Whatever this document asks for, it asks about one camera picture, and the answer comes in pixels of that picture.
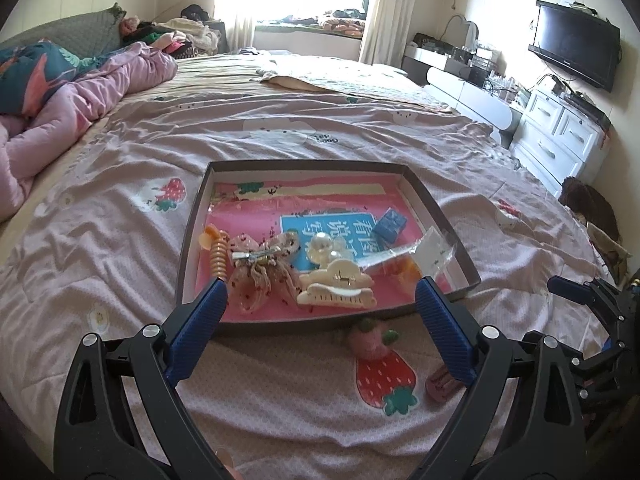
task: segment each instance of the television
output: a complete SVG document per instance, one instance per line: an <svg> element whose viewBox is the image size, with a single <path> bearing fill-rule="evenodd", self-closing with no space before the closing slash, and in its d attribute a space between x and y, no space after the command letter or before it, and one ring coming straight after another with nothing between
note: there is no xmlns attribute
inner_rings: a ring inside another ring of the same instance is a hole
<svg viewBox="0 0 640 480"><path fill-rule="evenodd" d="M537 1L538 28L529 50L596 88L611 92L622 58L620 29L581 10Z"/></svg>

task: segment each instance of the silver screw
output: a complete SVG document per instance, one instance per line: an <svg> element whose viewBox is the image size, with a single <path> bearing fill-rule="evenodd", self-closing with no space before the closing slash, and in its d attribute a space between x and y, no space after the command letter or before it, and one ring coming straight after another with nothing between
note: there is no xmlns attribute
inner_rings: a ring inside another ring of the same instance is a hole
<svg viewBox="0 0 640 480"><path fill-rule="evenodd" d="M498 339L500 331L495 326L487 325L482 329L482 335L487 339Z"/></svg>
<svg viewBox="0 0 640 480"><path fill-rule="evenodd" d="M550 335L546 336L543 339L543 343L549 348L558 348L558 340L555 337L551 337Z"/></svg>
<svg viewBox="0 0 640 480"><path fill-rule="evenodd" d="M158 325L147 325L142 329L144 337L156 337L159 333L160 327Z"/></svg>
<svg viewBox="0 0 640 480"><path fill-rule="evenodd" d="M87 334L86 336L84 336L82 338L82 344L84 346L91 346L92 344L94 344L96 341L98 341L98 336L95 334Z"/></svg>

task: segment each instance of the blue card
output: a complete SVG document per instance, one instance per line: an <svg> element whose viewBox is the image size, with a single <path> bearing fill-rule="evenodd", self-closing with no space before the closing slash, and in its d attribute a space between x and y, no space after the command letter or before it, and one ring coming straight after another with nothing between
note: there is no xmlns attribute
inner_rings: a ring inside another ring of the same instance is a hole
<svg viewBox="0 0 640 480"><path fill-rule="evenodd" d="M371 213L329 213L308 216L282 216L282 232L295 230L300 236L300 251L291 262L297 270L313 270L318 266L306 258L306 248L316 233L327 233L333 238L341 236L347 241L347 249L358 259L382 250L371 232L376 219Z"/></svg>

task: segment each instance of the blue eraser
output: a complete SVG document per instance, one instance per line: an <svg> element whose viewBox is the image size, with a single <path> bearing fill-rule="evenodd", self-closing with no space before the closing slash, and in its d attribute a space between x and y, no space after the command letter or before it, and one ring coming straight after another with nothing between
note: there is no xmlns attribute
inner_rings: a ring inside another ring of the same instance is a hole
<svg viewBox="0 0 640 480"><path fill-rule="evenodd" d="M373 227L373 233L382 238L387 244L393 244L402 230L406 227L406 217L398 211L389 208Z"/></svg>

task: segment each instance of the blue gripper pad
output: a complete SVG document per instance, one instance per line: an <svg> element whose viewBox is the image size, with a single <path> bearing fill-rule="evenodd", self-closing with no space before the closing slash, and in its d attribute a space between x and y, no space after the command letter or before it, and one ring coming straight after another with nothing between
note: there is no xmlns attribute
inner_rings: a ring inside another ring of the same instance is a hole
<svg viewBox="0 0 640 480"><path fill-rule="evenodd" d="M415 307L440 352L449 374L467 388L476 380L474 348L447 305L427 280L415 287Z"/></svg>
<svg viewBox="0 0 640 480"><path fill-rule="evenodd" d="M546 282L546 288L552 294L581 305L593 303L591 289L581 283L572 282L561 276L552 276Z"/></svg>
<svg viewBox="0 0 640 480"><path fill-rule="evenodd" d="M225 313L225 282L217 280L196 301L197 306L169 348L169 365L164 371L164 376L174 388L179 381L191 377L207 342Z"/></svg>

